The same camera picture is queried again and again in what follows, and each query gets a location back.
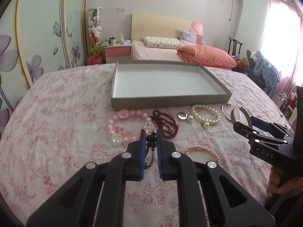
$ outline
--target cardboard tray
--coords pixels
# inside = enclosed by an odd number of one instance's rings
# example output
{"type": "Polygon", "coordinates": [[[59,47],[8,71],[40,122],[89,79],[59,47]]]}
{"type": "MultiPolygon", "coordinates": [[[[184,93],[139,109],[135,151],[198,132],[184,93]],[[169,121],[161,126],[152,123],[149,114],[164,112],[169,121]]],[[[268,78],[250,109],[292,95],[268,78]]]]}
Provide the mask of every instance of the cardboard tray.
{"type": "Polygon", "coordinates": [[[196,63],[124,60],[116,63],[114,111],[227,103],[231,92],[196,63]]]}

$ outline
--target blue blanket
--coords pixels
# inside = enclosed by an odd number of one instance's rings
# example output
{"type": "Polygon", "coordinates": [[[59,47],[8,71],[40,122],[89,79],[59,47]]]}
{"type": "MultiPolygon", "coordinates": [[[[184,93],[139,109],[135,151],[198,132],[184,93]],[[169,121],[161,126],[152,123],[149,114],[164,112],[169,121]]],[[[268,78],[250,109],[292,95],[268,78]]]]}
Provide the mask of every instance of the blue blanket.
{"type": "Polygon", "coordinates": [[[254,75],[259,77],[261,74],[266,84],[266,87],[263,89],[263,91],[270,98],[272,98],[277,83],[280,82],[279,73],[277,68],[266,58],[264,58],[263,54],[261,54],[261,51],[257,51],[257,62],[254,68],[254,75]]]}

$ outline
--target headboard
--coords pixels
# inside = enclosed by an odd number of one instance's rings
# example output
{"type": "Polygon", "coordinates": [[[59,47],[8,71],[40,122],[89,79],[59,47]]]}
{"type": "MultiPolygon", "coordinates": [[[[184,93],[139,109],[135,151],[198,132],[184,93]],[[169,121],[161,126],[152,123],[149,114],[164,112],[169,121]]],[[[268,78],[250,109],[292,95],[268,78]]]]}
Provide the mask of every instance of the headboard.
{"type": "Polygon", "coordinates": [[[132,14],[131,40],[143,41],[143,37],[179,38],[179,29],[198,33],[197,44],[201,45],[203,25],[177,17],[134,12],[132,14]]]}

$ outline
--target black bead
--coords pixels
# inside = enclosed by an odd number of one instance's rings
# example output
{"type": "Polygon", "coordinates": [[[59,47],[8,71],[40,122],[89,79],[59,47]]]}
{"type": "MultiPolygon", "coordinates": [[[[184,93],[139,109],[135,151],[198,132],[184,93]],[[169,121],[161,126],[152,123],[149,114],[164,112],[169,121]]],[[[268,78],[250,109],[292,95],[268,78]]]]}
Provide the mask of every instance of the black bead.
{"type": "Polygon", "coordinates": [[[156,139],[156,137],[153,136],[153,135],[148,135],[148,136],[146,137],[146,141],[147,141],[147,142],[150,142],[150,143],[153,143],[153,142],[156,142],[157,139],[156,139]]]}

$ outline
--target silver screw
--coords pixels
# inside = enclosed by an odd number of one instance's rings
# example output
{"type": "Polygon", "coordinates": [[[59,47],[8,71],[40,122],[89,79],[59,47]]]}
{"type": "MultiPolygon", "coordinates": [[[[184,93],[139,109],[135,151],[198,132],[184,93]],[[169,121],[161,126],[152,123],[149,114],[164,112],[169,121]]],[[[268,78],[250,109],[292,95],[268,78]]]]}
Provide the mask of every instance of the silver screw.
{"type": "Polygon", "coordinates": [[[87,169],[94,169],[95,167],[96,167],[96,163],[94,163],[94,162],[88,162],[86,164],[87,169]]]}
{"type": "Polygon", "coordinates": [[[129,159],[130,157],[131,157],[131,153],[129,153],[129,152],[124,152],[122,154],[122,158],[124,158],[124,159],[129,159]]]}
{"type": "Polygon", "coordinates": [[[172,152],[172,156],[174,158],[180,158],[181,157],[181,153],[180,152],[172,152]]]}
{"type": "Polygon", "coordinates": [[[207,166],[209,168],[216,168],[217,167],[217,163],[214,162],[214,161],[209,161],[209,162],[207,162],[207,166]]]}

